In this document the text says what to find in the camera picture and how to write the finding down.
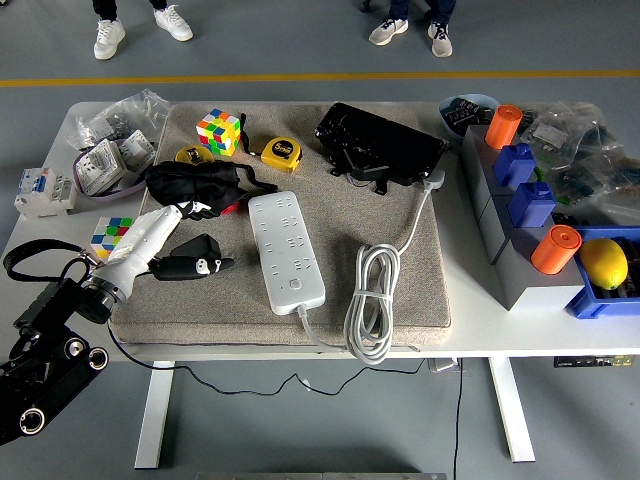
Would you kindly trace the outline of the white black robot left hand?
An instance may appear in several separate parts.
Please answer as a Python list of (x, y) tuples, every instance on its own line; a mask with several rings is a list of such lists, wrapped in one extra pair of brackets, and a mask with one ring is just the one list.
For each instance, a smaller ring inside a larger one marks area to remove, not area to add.
[(166, 257), (157, 254), (184, 218), (211, 218), (211, 207), (197, 202), (181, 202), (138, 217), (110, 254), (104, 266), (91, 274), (88, 287), (112, 301), (130, 298), (134, 280), (152, 274), (160, 281), (201, 279), (234, 265), (221, 255), (218, 242), (201, 234), (177, 247)]

